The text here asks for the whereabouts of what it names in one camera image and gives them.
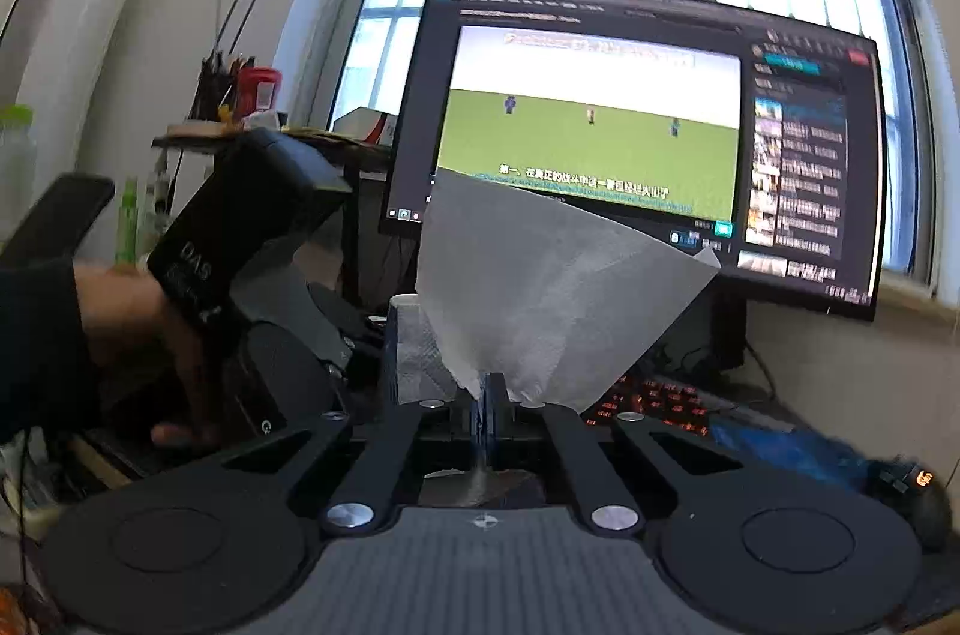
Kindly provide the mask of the black sleeved left forearm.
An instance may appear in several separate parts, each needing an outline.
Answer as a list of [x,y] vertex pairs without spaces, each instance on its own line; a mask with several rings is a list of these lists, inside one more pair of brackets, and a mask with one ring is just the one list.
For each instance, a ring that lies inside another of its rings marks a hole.
[[2,271],[2,443],[82,412],[89,341],[73,263]]

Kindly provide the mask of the person's left hand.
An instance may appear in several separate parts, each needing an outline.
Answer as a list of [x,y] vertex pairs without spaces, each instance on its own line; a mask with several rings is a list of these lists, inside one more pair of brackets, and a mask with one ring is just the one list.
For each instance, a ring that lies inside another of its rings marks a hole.
[[73,264],[73,277],[83,330],[91,339],[158,341],[172,357],[189,394],[189,419],[161,420],[151,429],[151,442],[161,447],[212,443],[215,430],[206,420],[199,385],[202,342],[171,307],[155,277],[133,264],[89,263]]

